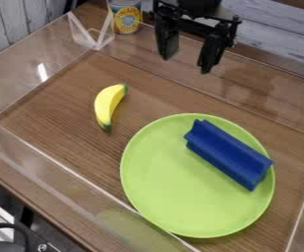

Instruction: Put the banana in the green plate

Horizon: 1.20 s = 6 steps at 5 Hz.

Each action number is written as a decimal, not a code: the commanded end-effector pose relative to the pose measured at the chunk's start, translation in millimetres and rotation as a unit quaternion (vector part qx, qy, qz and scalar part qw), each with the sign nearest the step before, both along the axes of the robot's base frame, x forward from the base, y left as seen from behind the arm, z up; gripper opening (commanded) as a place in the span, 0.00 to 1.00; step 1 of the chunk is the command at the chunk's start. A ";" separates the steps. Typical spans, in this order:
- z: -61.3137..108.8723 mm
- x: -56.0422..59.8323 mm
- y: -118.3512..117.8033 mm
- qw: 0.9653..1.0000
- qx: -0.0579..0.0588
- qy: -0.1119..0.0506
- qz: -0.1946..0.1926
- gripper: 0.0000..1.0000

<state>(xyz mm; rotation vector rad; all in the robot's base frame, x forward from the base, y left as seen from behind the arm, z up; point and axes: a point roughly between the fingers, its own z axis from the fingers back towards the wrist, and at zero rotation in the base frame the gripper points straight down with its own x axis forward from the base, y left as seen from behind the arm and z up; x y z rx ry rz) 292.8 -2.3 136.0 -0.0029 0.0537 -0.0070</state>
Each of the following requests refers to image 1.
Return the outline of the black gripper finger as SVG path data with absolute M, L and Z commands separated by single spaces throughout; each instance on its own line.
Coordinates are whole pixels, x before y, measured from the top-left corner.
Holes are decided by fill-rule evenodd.
M 160 55 L 169 60 L 180 49 L 180 32 L 173 22 L 161 17 L 156 17 L 156 39 Z
M 219 64 L 227 45 L 228 41 L 222 34 L 212 33 L 205 37 L 197 59 L 197 66 L 203 74 L 208 74 L 213 66 Z

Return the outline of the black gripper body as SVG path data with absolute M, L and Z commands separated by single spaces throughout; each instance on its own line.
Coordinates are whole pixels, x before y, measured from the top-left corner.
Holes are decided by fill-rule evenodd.
M 220 34 L 227 39 L 235 39 L 243 20 L 222 2 L 223 0 L 155 0 L 157 27 L 197 36 Z

